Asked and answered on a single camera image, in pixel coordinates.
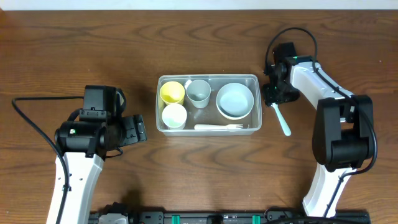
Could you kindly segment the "mint green plastic spoon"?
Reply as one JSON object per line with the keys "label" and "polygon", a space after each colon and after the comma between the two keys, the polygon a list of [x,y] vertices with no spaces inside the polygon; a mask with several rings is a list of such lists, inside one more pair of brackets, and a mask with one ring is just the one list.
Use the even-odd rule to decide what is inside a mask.
{"label": "mint green plastic spoon", "polygon": [[291,130],[289,128],[289,125],[287,124],[287,122],[285,121],[284,117],[282,116],[282,113],[280,112],[278,105],[276,103],[273,103],[273,104],[271,104],[271,106],[273,107],[273,109],[274,109],[274,111],[276,113],[276,116],[277,116],[277,118],[279,120],[279,123],[280,123],[280,126],[282,128],[283,133],[286,136],[290,136],[292,134],[292,132],[291,132]]}

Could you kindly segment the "white plastic cup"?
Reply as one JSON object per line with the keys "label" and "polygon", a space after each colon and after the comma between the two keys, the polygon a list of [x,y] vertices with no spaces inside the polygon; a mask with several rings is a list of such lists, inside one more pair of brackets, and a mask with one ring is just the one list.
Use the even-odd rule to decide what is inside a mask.
{"label": "white plastic cup", "polygon": [[162,121],[169,129],[181,130],[187,121],[187,111],[178,103],[169,104],[162,112]]}

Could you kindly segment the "grey plastic bowl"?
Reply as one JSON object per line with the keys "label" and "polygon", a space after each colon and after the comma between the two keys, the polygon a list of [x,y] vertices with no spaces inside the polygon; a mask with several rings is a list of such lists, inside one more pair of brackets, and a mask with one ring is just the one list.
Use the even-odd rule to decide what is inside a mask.
{"label": "grey plastic bowl", "polygon": [[216,96],[216,107],[225,110],[254,107],[254,96],[251,90],[240,83],[229,83],[220,88]]}

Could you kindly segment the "yellow plastic cup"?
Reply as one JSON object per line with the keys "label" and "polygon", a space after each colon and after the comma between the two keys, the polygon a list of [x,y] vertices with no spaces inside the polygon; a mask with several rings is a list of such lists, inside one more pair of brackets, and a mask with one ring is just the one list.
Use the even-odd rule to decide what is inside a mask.
{"label": "yellow plastic cup", "polygon": [[173,103],[182,105],[185,98],[185,88],[179,82],[167,82],[161,86],[159,95],[166,105]]}

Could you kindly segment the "clear plastic storage container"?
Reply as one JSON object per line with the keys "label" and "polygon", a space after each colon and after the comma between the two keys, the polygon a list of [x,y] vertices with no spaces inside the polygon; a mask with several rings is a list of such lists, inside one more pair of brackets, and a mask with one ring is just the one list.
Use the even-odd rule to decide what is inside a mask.
{"label": "clear plastic storage container", "polygon": [[[193,106],[185,88],[189,80],[204,80],[211,86],[211,95],[208,105],[203,109]],[[187,121],[181,130],[169,129],[162,121],[162,112],[167,106],[161,99],[160,88],[167,82],[179,82],[185,88],[185,98],[182,106],[187,111]],[[216,107],[216,96],[221,87],[229,83],[240,83],[247,86],[254,96],[254,107],[251,113],[239,120],[224,118]],[[201,75],[164,75],[159,78],[157,87],[156,126],[166,136],[231,136],[250,135],[262,126],[262,106],[259,90],[259,81],[253,74],[201,74]],[[243,129],[230,130],[194,130],[196,124],[228,125],[242,124]]]}

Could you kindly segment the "white plastic fork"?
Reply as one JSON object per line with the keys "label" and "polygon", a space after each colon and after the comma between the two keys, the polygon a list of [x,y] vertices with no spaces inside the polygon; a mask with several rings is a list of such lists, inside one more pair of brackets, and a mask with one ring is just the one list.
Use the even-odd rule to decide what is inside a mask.
{"label": "white plastic fork", "polygon": [[243,129],[242,124],[213,125],[213,124],[196,124],[194,130],[230,130]]}

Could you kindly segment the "grey plastic cup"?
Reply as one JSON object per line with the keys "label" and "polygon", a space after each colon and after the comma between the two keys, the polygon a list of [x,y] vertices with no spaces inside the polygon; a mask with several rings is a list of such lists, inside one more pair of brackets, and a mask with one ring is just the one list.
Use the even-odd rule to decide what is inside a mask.
{"label": "grey plastic cup", "polygon": [[204,80],[189,80],[185,84],[187,96],[193,106],[198,109],[205,108],[210,100],[211,86]]}

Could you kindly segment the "white plastic bowl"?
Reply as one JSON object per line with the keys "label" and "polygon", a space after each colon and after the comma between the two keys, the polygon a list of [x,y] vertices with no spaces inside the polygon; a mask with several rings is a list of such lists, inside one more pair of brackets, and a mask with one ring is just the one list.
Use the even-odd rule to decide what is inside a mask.
{"label": "white plastic bowl", "polygon": [[218,108],[218,112],[226,119],[239,120],[247,117],[251,113],[251,110],[249,110],[248,108],[238,108],[233,110]]}

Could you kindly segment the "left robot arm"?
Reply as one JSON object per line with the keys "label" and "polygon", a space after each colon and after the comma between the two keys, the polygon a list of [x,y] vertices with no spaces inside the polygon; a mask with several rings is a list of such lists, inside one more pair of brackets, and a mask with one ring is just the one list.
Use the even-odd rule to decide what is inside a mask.
{"label": "left robot arm", "polygon": [[142,115],[118,117],[109,123],[64,122],[55,132],[56,180],[47,223],[87,223],[104,162],[123,155],[122,147],[147,140]]}

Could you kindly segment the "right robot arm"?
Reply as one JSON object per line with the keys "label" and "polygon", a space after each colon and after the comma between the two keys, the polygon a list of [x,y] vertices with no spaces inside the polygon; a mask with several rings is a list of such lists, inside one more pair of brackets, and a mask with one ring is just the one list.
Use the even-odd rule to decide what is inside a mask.
{"label": "right robot arm", "polygon": [[333,218],[350,177],[367,172],[375,163],[373,102],[339,86],[311,56],[275,56],[265,74],[270,79],[263,86],[267,106],[304,96],[316,110],[312,151],[317,169],[302,205],[310,217]]}

